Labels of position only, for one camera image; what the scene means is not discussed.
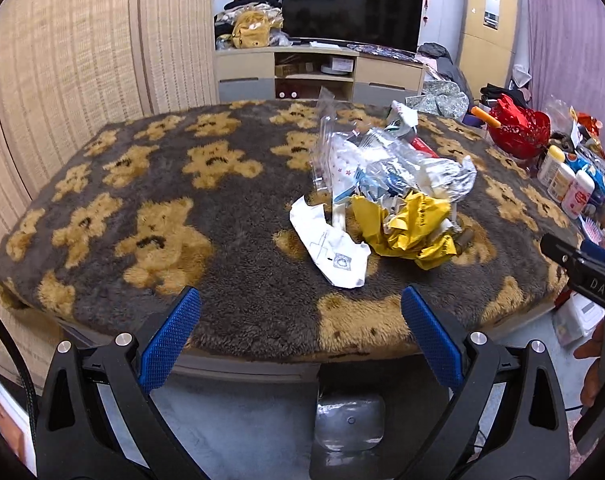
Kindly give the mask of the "person's right hand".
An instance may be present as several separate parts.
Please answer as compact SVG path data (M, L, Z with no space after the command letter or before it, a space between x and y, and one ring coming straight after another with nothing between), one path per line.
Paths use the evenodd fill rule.
M583 406L590 408L601 390L599 382L599 364L601 364L602 346L605 332L605 318L596 326L591 338L584 344L581 344L573 352L573 356L577 360L593 359L591 366L584 376L584 382L580 393L580 401Z

